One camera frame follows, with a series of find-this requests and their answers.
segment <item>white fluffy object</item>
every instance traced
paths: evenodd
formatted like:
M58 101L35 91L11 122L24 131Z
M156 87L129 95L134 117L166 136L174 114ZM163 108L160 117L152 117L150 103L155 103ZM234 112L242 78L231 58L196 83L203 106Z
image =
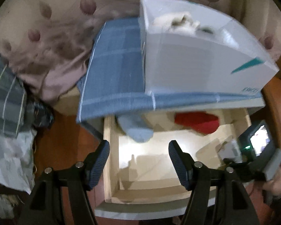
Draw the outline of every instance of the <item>white fluffy object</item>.
M163 27L172 32L194 34L200 27L200 22L193 20L189 12L167 13L153 21L154 26Z

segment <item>red fabric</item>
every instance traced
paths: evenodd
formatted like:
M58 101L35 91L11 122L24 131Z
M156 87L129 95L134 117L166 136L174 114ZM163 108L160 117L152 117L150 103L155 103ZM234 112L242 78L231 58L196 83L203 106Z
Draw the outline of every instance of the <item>red fabric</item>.
M191 127L202 134L211 134L215 132L220 125L217 116L205 112L176 113L175 123Z

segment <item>display screen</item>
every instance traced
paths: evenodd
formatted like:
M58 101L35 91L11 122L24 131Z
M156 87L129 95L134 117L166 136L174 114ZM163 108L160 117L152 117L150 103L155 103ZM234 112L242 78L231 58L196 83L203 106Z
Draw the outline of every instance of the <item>display screen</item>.
M266 145L270 142L268 138L268 132L264 125L262 125L255 134L250 138L252 146L254 148L256 156L259 156L260 153L264 150Z

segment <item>white box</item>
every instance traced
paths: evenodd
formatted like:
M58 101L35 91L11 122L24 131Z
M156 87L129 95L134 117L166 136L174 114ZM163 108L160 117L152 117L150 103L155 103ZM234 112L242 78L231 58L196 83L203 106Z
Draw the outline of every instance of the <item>white box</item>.
M145 92L218 92L255 95L278 72L258 40L239 22L186 0L140 0ZM194 34L153 25L155 18L190 12L202 30Z

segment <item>pink blanket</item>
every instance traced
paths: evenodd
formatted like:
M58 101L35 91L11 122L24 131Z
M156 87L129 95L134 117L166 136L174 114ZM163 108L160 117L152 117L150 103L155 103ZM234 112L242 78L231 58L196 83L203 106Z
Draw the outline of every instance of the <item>pink blanket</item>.
M86 73L93 39L105 21L137 16L138 0L80 0L62 18L40 2L44 20L28 30L16 50L5 42L3 55L31 92L54 104Z

